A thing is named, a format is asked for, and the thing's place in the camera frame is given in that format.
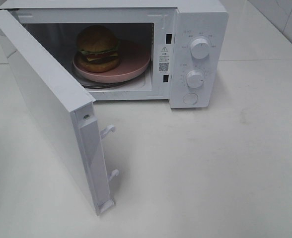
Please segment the round white door button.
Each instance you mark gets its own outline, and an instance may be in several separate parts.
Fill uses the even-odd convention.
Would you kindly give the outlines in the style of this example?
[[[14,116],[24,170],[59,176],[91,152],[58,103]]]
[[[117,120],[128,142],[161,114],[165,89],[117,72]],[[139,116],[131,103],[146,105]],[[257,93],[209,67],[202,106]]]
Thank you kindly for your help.
[[[198,101],[198,95],[195,93],[188,93],[183,97],[183,102],[187,105],[194,105]]]

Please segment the white round knob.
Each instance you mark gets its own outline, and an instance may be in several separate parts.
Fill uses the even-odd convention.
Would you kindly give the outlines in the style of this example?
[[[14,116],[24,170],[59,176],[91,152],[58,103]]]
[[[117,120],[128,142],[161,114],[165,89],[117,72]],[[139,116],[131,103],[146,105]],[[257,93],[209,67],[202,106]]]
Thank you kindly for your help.
[[[205,76],[202,70],[192,70],[186,75],[186,83],[189,88],[199,88],[204,84]]]
[[[198,60],[204,59],[209,55],[210,46],[210,41],[204,36],[194,38],[189,44],[192,57]]]

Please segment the pink round plate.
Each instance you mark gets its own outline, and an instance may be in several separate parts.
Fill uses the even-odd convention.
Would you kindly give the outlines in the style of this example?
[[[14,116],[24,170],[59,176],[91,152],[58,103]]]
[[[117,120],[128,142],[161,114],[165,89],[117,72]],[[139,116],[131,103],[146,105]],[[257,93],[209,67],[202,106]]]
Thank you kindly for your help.
[[[116,68],[102,72],[89,72],[79,61],[77,53],[73,58],[73,66],[77,73],[85,79],[99,83],[119,83],[131,80],[141,75],[151,59],[151,50],[146,46],[128,40],[121,40],[118,48],[119,64]]]

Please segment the white microwave door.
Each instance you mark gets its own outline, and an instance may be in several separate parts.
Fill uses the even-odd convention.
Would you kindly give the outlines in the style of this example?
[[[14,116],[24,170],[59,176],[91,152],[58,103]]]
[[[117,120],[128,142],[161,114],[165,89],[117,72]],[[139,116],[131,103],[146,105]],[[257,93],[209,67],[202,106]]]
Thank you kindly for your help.
[[[0,10],[0,44],[25,104],[82,194],[101,214],[114,205],[95,99],[7,10]]]

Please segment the burger with lettuce and cheese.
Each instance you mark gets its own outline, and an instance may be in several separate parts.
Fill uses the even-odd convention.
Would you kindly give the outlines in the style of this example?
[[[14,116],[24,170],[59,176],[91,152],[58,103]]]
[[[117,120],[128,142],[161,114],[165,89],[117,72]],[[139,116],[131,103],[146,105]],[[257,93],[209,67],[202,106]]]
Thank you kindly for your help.
[[[111,30],[101,25],[83,29],[77,36],[77,66],[88,72],[102,73],[116,68],[120,63],[120,41]]]

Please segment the glass microwave turntable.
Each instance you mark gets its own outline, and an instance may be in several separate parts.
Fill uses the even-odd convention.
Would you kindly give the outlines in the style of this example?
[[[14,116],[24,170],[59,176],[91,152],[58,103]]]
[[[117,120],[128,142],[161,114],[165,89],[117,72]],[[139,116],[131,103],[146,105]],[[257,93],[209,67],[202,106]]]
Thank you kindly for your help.
[[[101,82],[95,82],[88,79],[85,79],[83,76],[80,76],[79,74],[76,77],[76,80],[84,87],[89,89],[109,89],[109,88],[118,88],[122,86],[127,85],[140,85],[144,86],[146,83],[145,80],[145,73],[140,74],[139,76],[130,79],[128,81],[124,82],[116,82],[116,83],[101,83]]]

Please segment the white microwave oven body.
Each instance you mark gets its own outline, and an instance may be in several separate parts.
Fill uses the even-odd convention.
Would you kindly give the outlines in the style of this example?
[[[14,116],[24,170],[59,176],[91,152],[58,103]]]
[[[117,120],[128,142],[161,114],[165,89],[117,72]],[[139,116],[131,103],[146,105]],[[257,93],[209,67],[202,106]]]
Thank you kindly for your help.
[[[29,33],[30,25],[67,24],[73,29],[85,23],[149,23],[154,32],[153,62],[146,80],[152,88],[86,90],[95,101],[168,100],[172,108],[204,108],[209,104],[228,21],[228,13],[218,0],[7,0],[0,10],[9,11]],[[190,52],[189,44],[198,36],[211,44],[204,59],[195,59]],[[58,45],[44,48],[53,56]],[[186,75],[198,69],[204,73],[204,84],[189,88]],[[198,95],[196,104],[183,102],[188,93]]]

